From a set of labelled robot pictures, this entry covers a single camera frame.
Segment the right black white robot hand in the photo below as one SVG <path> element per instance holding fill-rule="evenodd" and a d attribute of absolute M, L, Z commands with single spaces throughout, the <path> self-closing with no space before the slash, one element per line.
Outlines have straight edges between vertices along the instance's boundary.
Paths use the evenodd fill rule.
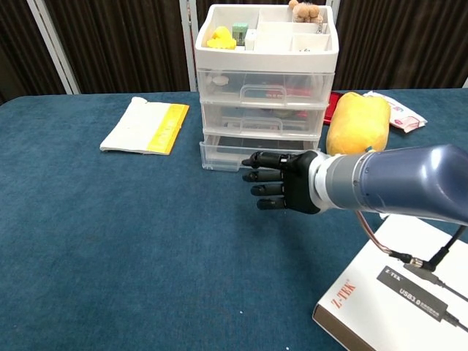
<path fill-rule="evenodd" d="M 320 208 L 310 194 L 311 163 L 318 157 L 315 151 L 300 154 L 281 154 L 256 151 L 241 161 L 252 170 L 242 179 L 253 183 L 251 194 L 258 197 L 260 210 L 290 209 L 303 214 L 317 214 Z"/>

